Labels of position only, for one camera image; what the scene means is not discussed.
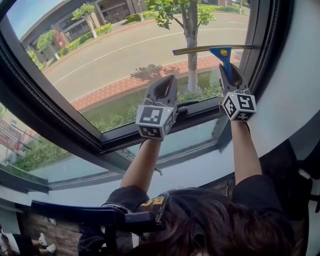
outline roof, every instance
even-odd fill
[[[23,40],[25,40],[27,38],[27,36],[30,35],[30,33],[37,27],[39,26],[39,24],[41,22],[43,22],[46,18],[48,18],[51,14],[53,14],[55,11],[57,11],[58,9],[60,9],[62,6],[64,6],[65,4],[67,4],[68,2],[70,2],[72,0],[63,0],[62,2],[60,2],[59,4],[57,4],[55,7],[53,7],[51,10],[49,10],[46,14],[44,14],[40,19],[38,19],[38,21],[32,25],[32,27],[30,27],[28,29],[28,31],[20,38],[20,42],[22,42]]]

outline black shorts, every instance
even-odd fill
[[[13,234],[13,237],[18,245],[21,256],[34,256],[40,254],[39,249],[32,245],[30,236]]]

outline dark hair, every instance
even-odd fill
[[[291,255],[289,240],[271,218],[232,201],[223,205],[206,200],[197,205],[197,216],[191,217],[170,200],[163,214],[166,229],[148,234],[126,256],[192,256],[201,252],[210,256]],[[197,238],[199,227],[204,236]]]

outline yellow knob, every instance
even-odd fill
[[[225,57],[228,56],[228,52],[225,49],[222,49],[220,53],[222,56],[225,56]]]

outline street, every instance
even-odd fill
[[[248,16],[224,14],[201,25],[198,46],[245,44]],[[183,29],[174,20],[170,30],[149,24],[117,34],[67,59],[46,74],[47,79],[69,101],[129,77],[148,65],[167,65],[187,60],[172,50],[185,48]],[[199,57],[210,55],[201,52]]]

